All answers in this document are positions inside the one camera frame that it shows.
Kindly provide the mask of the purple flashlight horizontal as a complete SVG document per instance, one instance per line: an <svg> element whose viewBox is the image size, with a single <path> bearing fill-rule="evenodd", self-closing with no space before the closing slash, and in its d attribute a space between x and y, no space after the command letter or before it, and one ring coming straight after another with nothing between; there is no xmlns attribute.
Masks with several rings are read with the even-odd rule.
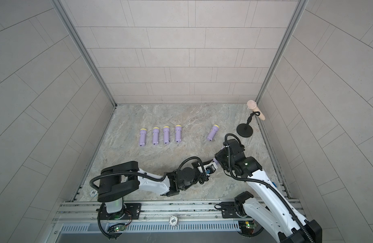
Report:
<svg viewBox="0 0 373 243"><path fill-rule="evenodd" d="M153 145L159 144L159 134L160 134L160 129L158 127L154 127L153 128L153 140L152 140Z"/></svg>

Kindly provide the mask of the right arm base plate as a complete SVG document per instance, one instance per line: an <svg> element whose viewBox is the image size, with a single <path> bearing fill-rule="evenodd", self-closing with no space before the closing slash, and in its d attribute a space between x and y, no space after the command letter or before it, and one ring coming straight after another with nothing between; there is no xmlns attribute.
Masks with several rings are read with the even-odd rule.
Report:
<svg viewBox="0 0 373 243"><path fill-rule="evenodd" d="M228 218L248 218L248 215L245 213L243 207L233 201L223 201L215 205L216 210L222 212L222 217L225 219Z"/></svg>

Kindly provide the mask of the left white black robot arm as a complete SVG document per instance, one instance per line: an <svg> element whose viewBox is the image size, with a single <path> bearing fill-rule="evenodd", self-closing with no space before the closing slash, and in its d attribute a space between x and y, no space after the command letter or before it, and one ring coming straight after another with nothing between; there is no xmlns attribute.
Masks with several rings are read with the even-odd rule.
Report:
<svg viewBox="0 0 373 243"><path fill-rule="evenodd" d="M175 196L181 191L200 183L204 184L217 170L215 159L203 162L199 157L184 160L177 169L163 176L148 173L139 168L138 162L130 161L105 168L92 178L90 186L97 191L98 220L133 219L134 212L128 209L123 198L137 190L156 193L160 196Z"/></svg>

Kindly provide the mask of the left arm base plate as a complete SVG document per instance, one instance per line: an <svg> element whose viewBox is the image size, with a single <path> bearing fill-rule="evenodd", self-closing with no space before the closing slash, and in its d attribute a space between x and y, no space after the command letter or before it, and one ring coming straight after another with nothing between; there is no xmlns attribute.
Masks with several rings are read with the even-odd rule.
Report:
<svg viewBox="0 0 373 243"><path fill-rule="evenodd" d="M97 215L100 220L137 220L141 212L140 203L126 203L122 211L109 214L106 206L97 209Z"/></svg>

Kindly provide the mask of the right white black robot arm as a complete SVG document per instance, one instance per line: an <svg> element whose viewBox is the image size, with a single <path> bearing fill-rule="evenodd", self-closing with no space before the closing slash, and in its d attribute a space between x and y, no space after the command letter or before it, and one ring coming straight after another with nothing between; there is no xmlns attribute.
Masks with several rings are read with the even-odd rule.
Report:
<svg viewBox="0 0 373 243"><path fill-rule="evenodd" d="M225 135L223 148L215 154L229 177L247 183L264 202L262 206L248 191L235 198L239 215L249 216L278 243L320 243L322 228L316 220L309 221L277 189L253 157L246 157L244 145L231 133Z"/></svg>

